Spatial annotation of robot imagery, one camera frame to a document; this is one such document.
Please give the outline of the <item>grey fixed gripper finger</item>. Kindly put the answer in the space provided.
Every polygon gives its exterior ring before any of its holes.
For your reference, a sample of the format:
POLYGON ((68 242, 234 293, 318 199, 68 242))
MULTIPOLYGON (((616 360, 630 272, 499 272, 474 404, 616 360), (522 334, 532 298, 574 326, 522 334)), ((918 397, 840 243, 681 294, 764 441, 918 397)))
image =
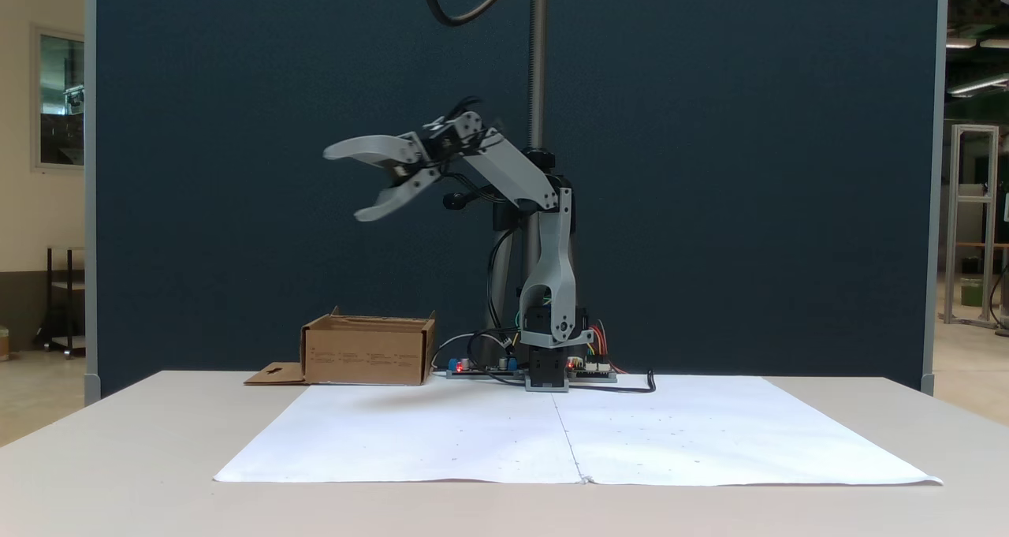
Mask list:
POLYGON ((421 147, 411 133, 360 136, 328 146, 323 157, 331 162, 353 159, 368 166, 410 166, 421 160, 421 147))

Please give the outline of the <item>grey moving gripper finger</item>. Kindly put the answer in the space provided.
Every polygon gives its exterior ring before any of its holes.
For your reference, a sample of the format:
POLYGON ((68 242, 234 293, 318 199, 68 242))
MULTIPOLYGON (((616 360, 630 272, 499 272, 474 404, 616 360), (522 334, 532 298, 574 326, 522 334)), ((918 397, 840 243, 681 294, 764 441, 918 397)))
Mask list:
POLYGON ((430 185, 439 181, 439 178, 440 174, 436 168, 422 168, 400 185, 382 189, 374 205, 357 210, 354 218, 361 223, 371 223, 389 216, 425 192, 430 185))

